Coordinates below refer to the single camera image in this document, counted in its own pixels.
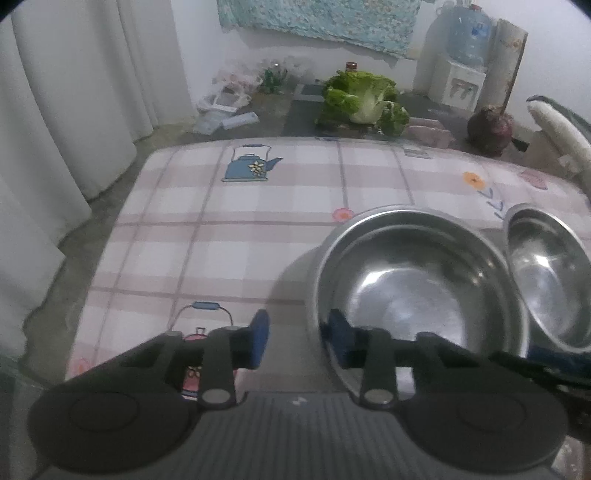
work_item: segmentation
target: blue patterned cloth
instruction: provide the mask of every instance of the blue patterned cloth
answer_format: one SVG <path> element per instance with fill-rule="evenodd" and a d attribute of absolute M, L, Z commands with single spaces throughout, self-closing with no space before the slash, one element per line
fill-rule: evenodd
<path fill-rule="evenodd" d="M 223 27 L 344 41 L 404 57 L 421 0 L 217 0 Z"/>

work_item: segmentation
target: blue kettle print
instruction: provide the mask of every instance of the blue kettle print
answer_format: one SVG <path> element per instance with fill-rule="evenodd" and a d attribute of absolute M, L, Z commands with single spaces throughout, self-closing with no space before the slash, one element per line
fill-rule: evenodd
<path fill-rule="evenodd" d="M 249 144 L 239 147 L 248 153 L 239 154 L 234 148 L 231 162 L 222 181 L 267 181 L 267 172 L 271 171 L 281 160 L 281 157 L 268 160 L 269 145 Z"/>

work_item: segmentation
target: white wall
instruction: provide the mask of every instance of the white wall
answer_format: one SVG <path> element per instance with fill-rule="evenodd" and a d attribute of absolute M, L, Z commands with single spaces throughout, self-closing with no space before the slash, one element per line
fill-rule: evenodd
<path fill-rule="evenodd" d="M 413 88 L 417 64 L 414 60 L 270 30 L 239 28 L 224 32 L 217 16 L 216 0 L 171 0 L 171 3 L 193 103 L 207 92 L 211 78 L 227 61 L 240 59 L 257 63 L 288 55 L 312 59 L 316 65 L 314 74 L 320 79 L 328 79 L 336 70 L 344 69 L 347 61 L 357 61 L 360 69 L 386 75 L 401 89 Z M 421 10 L 423 6 L 433 9 L 433 5 L 423 2 Z M 413 38 L 411 50 L 420 51 L 422 40 L 420 35 Z"/>
<path fill-rule="evenodd" d="M 591 20 L 568 0 L 476 0 L 529 36 L 507 111 L 538 129 L 525 100 L 546 95 L 591 120 Z"/>
<path fill-rule="evenodd" d="M 424 91 L 436 52 L 445 44 L 441 25 L 433 24 L 443 0 L 421 4 L 409 50 L 410 56 L 419 59 L 418 66 L 415 60 L 396 59 L 366 48 L 268 30 L 224 32 L 217 17 L 216 0 L 171 0 L 171 3 L 194 103 L 207 92 L 211 78 L 228 60 L 256 63 L 264 58 L 281 59 L 288 55 L 311 58 L 316 64 L 314 73 L 320 79 L 330 77 L 353 60 L 361 69 L 389 76 L 402 89 L 416 87 Z M 591 119 L 588 94 L 591 21 L 583 13 L 569 0 L 474 0 L 474 3 L 490 16 L 505 18 L 529 32 L 508 105 L 508 112 L 519 123 L 536 128 L 525 100 L 538 94 L 550 96 Z M 429 36 L 430 45 L 423 48 Z"/>

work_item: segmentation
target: green vegetable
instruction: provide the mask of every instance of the green vegetable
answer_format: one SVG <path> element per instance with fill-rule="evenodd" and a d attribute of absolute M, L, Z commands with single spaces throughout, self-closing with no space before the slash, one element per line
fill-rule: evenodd
<path fill-rule="evenodd" d="M 387 135 L 399 135 L 408 123 L 407 111 L 395 103 L 396 83 L 370 72 L 341 72 L 324 86 L 325 110 L 341 112 L 354 124 L 372 124 Z"/>

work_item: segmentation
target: table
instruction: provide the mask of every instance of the table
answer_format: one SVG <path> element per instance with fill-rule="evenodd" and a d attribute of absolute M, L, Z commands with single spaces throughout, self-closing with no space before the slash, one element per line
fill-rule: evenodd
<path fill-rule="evenodd" d="M 281 157 L 268 181 L 224 182 L 244 153 Z M 513 164 L 407 141 L 256 138 L 159 150 L 146 162 L 96 270 L 67 370 L 71 378 L 163 332 L 194 300 L 219 302 L 246 325 L 271 317 L 245 390 L 341 388 L 311 354 L 304 290 L 314 250 L 340 222 L 383 205 L 444 211 L 501 229 L 516 203 L 564 220 L 591 251 L 591 207 L 572 184 Z M 186 335 L 228 324 L 189 309 Z"/>

